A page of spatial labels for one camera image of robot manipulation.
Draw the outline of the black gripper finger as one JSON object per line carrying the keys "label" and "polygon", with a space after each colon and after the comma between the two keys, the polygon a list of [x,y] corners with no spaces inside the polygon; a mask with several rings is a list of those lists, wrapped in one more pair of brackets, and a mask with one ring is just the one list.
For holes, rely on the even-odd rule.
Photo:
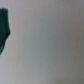
{"label": "black gripper finger", "polygon": [[8,21],[8,10],[6,8],[0,9],[0,55],[2,54],[5,42],[10,35],[10,27]]}

